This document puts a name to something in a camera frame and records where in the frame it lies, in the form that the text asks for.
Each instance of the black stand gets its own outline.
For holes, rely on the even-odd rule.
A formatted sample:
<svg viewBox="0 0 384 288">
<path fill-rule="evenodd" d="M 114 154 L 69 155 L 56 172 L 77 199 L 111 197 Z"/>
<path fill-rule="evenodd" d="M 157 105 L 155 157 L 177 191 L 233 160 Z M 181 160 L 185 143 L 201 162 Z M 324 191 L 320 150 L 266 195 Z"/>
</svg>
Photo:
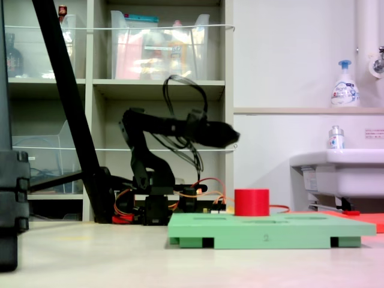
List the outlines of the black stand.
<svg viewBox="0 0 384 288">
<path fill-rule="evenodd" d="M 29 187 L 28 155 L 12 151 L 11 145 L 4 11 L 0 0 L 0 271 L 17 267 L 17 236 L 28 230 L 28 191 L 82 179 L 95 221 L 111 223 L 115 202 L 112 188 L 122 184 L 121 179 L 112 177 L 98 163 L 53 0 L 32 1 L 82 171 Z"/>
</svg>

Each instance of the red cylinder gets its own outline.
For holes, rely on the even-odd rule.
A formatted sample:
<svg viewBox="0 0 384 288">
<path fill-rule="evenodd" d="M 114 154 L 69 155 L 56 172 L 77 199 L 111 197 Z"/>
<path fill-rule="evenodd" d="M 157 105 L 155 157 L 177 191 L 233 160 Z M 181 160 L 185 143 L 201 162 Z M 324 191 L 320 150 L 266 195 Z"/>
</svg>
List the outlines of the red cylinder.
<svg viewBox="0 0 384 288">
<path fill-rule="evenodd" d="M 269 216 L 269 189 L 235 189 L 236 216 Z"/>
</svg>

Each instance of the robotic arm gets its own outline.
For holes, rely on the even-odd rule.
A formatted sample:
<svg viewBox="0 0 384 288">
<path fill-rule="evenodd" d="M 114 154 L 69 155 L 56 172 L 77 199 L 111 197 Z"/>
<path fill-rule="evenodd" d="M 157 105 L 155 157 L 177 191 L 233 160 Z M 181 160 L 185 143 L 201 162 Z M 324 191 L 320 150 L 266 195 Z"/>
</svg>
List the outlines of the robotic arm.
<svg viewBox="0 0 384 288">
<path fill-rule="evenodd" d="M 225 148 L 239 139 L 229 124 L 207 121 L 205 112 L 193 110 L 187 120 L 146 115 L 143 109 L 130 109 L 119 123 L 123 137 L 131 148 L 134 186 L 148 195 L 173 194 L 175 177 L 168 163 L 151 153 L 144 131 L 164 136 L 183 137 L 193 143 Z"/>
<path fill-rule="evenodd" d="M 193 83 L 179 76 L 170 76 L 169 79 Z M 239 139 L 239 133 L 229 124 L 208 121 L 206 111 L 198 110 L 192 110 L 187 119 L 182 121 L 175 117 L 163 118 L 147 115 L 143 109 L 129 109 L 124 113 L 119 125 L 122 135 L 131 149 L 131 168 L 134 178 L 133 191 L 118 206 L 123 205 L 127 213 L 135 213 L 142 219 L 139 222 L 144 225 L 166 225 L 168 223 L 170 213 L 167 197 L 164 195 L 182 191 L 183 194 L 193 196 L 196 195 L 198 188 L 203 191 L 207 190 L 205 185 L 197 185 L 193 188 L 191 188 L 191 184 L 175 185 L 175 177 L 168 163 L 149 151 L 144 131 L 152 135 L 174 136 L 177 139 L 183 139 L 183 143 L 199 143 L 216 148 L 225 148 Z M 145 200 L 144 208 L 134 207 L 134 194 L 149 195 Z M 195 212 L 196 198 L 181 196 L 179 207 L 184 212 Z"/>
</svg>

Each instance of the label sticker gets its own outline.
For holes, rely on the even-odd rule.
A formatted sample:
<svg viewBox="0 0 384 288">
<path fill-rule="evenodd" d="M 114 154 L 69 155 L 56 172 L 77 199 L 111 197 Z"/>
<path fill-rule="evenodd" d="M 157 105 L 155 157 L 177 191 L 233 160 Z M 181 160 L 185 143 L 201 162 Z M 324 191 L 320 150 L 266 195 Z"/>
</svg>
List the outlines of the label sticker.
<svg viewBox="0 0 384 288">
<path fill-rule="evenodd" d="M 366 139 L 384 139 L 384 129 L 365 129 Z"/>
</svg>

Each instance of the pipe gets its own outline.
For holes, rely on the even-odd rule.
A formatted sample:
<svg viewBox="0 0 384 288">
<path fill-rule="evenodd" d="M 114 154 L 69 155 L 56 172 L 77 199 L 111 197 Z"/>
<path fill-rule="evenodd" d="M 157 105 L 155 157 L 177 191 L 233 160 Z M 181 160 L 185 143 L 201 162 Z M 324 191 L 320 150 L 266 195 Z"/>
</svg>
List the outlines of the pipe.
<svg viewBox="0 0 384 288">
<path fill-rule="evenodd" d="M 356 0 L 358 58 L 356 79 L 362 106 L 377 107 L 377 79 L 382 74 L 373 70 L 373 63 L 379 58 L 379 0 Z"/>
</svg>

